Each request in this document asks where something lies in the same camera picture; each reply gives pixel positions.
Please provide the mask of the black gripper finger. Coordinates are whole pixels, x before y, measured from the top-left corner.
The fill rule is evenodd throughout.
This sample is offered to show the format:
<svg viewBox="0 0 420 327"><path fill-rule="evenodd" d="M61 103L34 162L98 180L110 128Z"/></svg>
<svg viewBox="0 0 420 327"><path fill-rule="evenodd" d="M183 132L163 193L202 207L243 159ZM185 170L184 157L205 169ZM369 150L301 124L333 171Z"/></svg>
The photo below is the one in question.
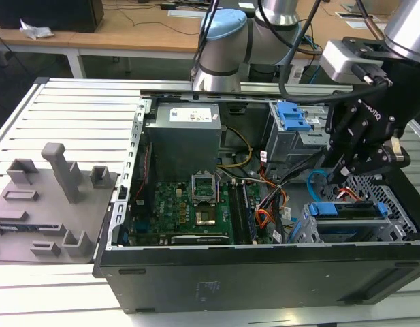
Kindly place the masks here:
<svg viewBox="0 0 420 327"><path fill-rule="evenodd" d="M353 136L349 129L359 117L359 108L355 102L338 102L329 106L325 132L329 135L329 146L321 166L331 168L327 175L328 184L341 184L347 179L348 172L341 173L347 161L353 158Z"/></svg>
<svg viewBox="0 0 420 327"><path fill-rule="evenodd" d="M347 164L347 169L354 175L383 174L409 166L411 158L398 138L391 138L383 144L363 146Z"/></svg>

